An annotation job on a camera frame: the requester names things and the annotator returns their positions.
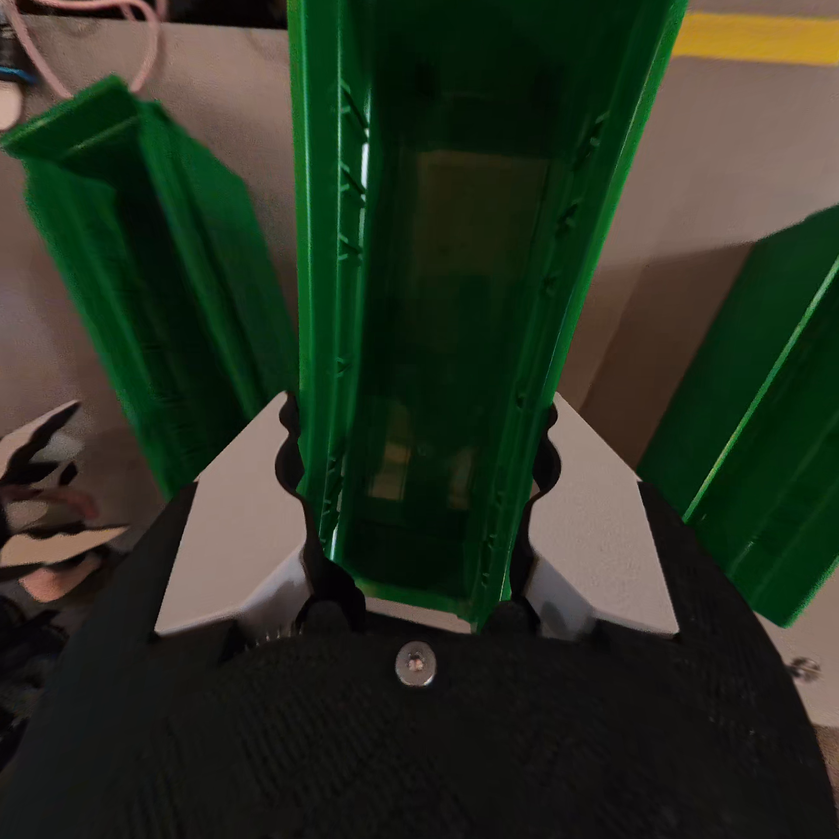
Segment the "person's left hand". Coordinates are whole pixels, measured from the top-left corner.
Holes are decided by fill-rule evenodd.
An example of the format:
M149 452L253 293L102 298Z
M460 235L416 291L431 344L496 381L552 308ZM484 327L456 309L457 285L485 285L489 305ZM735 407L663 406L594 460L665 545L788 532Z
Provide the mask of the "person's left hand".
M100 568L100 556L88 554L79 560L46 565L36 571L27 572L17 582L37 603L55 603Z

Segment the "yellow tape strip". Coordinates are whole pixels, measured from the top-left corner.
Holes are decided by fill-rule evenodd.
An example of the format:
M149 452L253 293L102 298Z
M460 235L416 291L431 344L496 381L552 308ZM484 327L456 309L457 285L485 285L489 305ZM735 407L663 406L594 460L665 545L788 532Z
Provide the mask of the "yellow tape strip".
M688 12L671 56L837 67L838 20L835 17Z

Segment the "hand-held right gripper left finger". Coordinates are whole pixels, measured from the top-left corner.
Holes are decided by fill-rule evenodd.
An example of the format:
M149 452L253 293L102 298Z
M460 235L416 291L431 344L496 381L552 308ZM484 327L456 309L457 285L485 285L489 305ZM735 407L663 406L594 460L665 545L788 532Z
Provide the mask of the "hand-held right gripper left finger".
M277 477L292 442L278 393L195 478L191 509L154 625L167 638L228 620L249 641L293 633L313 588L305 507Z

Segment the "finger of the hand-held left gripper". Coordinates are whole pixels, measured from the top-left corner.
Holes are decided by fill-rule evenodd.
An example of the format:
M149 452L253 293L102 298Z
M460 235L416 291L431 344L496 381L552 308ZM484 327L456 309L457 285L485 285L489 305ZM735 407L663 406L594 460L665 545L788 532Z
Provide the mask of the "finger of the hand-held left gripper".
M10 536L1 550L2 568L57 565L84 556L122 536L128 525L81 530L28 530Z
M68 487L78 476L80 440L66 432L80 402L73 400L42 414L1 439L1 487L27 487L45 480Z

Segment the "green plastic bin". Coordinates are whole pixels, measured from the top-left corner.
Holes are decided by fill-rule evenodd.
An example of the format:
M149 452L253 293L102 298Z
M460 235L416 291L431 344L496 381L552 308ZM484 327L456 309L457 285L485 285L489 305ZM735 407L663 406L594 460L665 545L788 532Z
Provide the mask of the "green plastic bin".
M485 624L688 3L288 2L299 489L369 596Z
M683 518L811 304L835 276L838 208L757 241L638 465Z
M784 333L685 520L750 607L788 628L837 565L837 257Z
M15 128L28 213L166 498L279 393L298 342L246 183L108 76Z

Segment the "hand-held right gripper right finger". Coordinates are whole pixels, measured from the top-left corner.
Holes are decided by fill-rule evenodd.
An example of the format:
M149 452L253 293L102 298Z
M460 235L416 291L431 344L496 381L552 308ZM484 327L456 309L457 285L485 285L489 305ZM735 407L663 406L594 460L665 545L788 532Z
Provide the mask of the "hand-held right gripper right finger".
M659 638L679 625L634 471L554 395L510 563L539 633L576 641L599 622Z

